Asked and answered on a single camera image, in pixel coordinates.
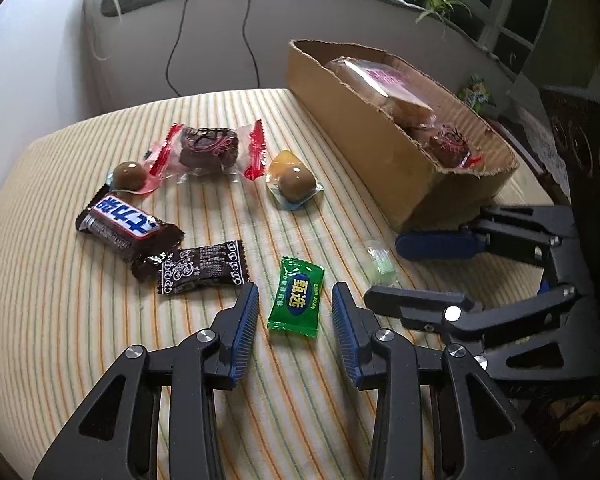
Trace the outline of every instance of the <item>brown ball candy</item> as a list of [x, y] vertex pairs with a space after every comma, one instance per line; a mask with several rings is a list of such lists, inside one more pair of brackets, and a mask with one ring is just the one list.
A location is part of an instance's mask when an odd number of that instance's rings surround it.
[[315, 190], [315, 177], [304, 166], [291, 166], [280, 175], [280, 193], [291, 203], [302, 202]]
[[116, 169], [113, 170], [113, 180], [111, 185], [113, 189], [138, 191], [142, 189], [146, 179], [147, 174], [145, 168], [143, 168], [141, 164], [130, 160], [116, 166]]

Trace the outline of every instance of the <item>corrugated cardboard edge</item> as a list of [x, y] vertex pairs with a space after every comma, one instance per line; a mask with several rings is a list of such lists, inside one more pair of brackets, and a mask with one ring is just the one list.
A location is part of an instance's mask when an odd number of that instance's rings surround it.
[[[471, 108], [462, 102], [443, 85], [428, 77], [405, 60], [393, 56], [384, 50], [370, 48], [354, 43], [328, 43], [314, 40], [292, 40], [289, 43], [289, 60], [287, 65], [287, 82], [290, 90], [296, 95], [300, 102], [314, 115], [331, 140], [337, 145], [344, 157], [356, 170], [362, 181], [366, 184], [371, 195], [376, 197], [382, 211], [387, 216], [389, 224], [398, 231], [412, 226], [431, 224], [440, 219], [440, 209], [445, 204], [452, 205], [453, 210], [445, 211], [446, 216], [457, 216], [460, 221], [465, 218], [469, 211], [475, 210], [476, 203], [483, 203], [494, 196], [504, 186], [506, 181], [519, 167], [519, 161], [509, 145], [494, 131], [489, 124], [476, 114]], [[451, 98], [460, 105], [458, 113], [473, 114], [477, 118], [484, 131], [499, 140], [499, 149], [504, 150], [508, 163], [500, 166], [495, 171], [473, 171], [473, 170], [449, 170], [441, 168], [430, 156], [424, 152], [417, 142], [395, 126], [394, 122], [382, 110], [375, 108], [365, 100], [362, 100], [348, 85], [341, 82], [335, 74], [324, 67], [325, 63], [339, 56], [350, 56], [367, 59], [376, 62], [384, 62], [395, 66], [394, 60], [404, 63], [426, 78], [428, 84], [435, 85], [437, 91], [443, 91], [445, 98]], [[340, 110], [350, 111], [350, 116], [338, 117], [337, 113], [324, 107], [324, 99], [320, 96], [322, 88], [336, 89], [335, 95], [330, 98], [336, 99], [340, 104]], [[370, 142], [364, 150], [343, 142], [334, 132], [346, 130], [347, 128], [359, 129], [361, 124], [372, 124], [376, 133], [378, 128], [380, 135], [394, 139], [397, 136], [407, 137], [410, 142], [401, 142], [401, 150], [391, 154], [392, 160], [408, 160], [411, 167], [405, 164], [399, 165], [404, 170], [398, 177], [404, 182], [413, 182], [404, 190], [400, 204], [387, 200], [379, 200], [383, 196], [386, 186], [386, 176], [379, 168], [387, 162], [387, 152], [380, 146]], [[424, 156], [414, 156], [418, 152]], [[459, 194], [466, 196], [466, 202], [462, 202]], [[410, 208], [412, 213], [409, 219], [404, 219], [405, 208]]]

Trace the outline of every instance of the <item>striped tablecloth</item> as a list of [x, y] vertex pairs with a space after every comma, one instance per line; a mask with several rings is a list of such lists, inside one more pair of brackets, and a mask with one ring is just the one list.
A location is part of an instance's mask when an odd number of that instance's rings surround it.
[[[175, 345], [232, 306], [232, 288], [160, 297], [75, 216], [122, 160], [138, 160], [173, 122], [240, 126], [264, 120], [268, 155], [288, 148], [315, 172], [324, 193], [295, 213], [280, 211], [256, 183], [197, 178], [167, 181], [140, 207], [186, 233], [183, 247], [239, 238], [261, 316], [253, 358], [233, 392], [216, 392], [219, 439], [228, 479], [362, 478], [373, 433], [375, 392], [359, 393], [344, 375], [331, 325], [331, 287], [349, 283], [362, 306], [365, 276], [356, 248], [369, 238], [392, 246], [388, 228], [354, 171], [287, 90], [230, 91], [120, 110], [37, 140], [0, 194], [0, 450], [23, 479], [90, 388], [127, 346]], [[501, 203], [547, 203], [522, 167]], [[280, 258], [325, 270], [319, 336], [268, 333]], [[537, 269], [492, 256], [470, 262], [396, 260], [403, 287], [466, 291], [485, 306], [532, 296]], [[381, 324], [406, 334], [397, 320]], [[434, 336], [406, 334], [421, 344]], [[158, 478], [168, 477], [170, 392], [162, 396]], [[430, 411], [424, 411], [424, 478], [432, 478]]]

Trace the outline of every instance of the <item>green candy packet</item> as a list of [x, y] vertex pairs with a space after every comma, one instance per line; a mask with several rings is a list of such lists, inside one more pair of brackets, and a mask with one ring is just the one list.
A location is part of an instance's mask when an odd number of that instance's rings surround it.
[[283, 256], [278, 291], [267, 327], [316, 337], [323, 279], [321, 266]]

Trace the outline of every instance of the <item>triangular cutout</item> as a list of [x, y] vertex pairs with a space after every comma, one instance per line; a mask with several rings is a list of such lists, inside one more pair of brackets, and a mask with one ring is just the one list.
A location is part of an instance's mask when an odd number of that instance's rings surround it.
[[125, 377], [118, 375], [84, 417], [78, 431], [99, 440], [111, 440], [116, 429]]
[[471, 407], [474, 412], [475, 429], [481, 440], [491, 440], [513, 431], [513, 424], [491, 397], [482, 383], [473, 375], [467, 375]]
[[562, 368], [564, 359], [558, 343], [549, 343], [507, 359], [511, 368]]

